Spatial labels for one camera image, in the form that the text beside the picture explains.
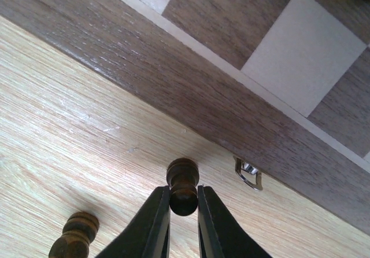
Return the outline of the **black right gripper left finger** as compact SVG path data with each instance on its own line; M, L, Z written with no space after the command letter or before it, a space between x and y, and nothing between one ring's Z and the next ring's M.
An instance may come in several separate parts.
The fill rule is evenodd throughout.
M168 257L170 189L156 187L128 226L97 257Z

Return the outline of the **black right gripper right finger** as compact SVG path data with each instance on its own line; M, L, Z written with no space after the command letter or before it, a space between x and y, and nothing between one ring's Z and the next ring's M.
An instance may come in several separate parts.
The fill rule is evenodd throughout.
M201 257L270 257L241 228L210 186L198 186L198 236Z

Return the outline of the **dark chess piece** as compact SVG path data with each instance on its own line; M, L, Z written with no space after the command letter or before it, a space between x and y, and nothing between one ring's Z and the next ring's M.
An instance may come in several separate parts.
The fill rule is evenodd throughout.
M187 158L174 160L167 168L166 181L170 187L171 210L179 216L191 215L198 207L199 171L196 163Z
M99 230L98 219L87 212L72 214L65 223L61 236L53 243L48 257L88 257L90 244Z

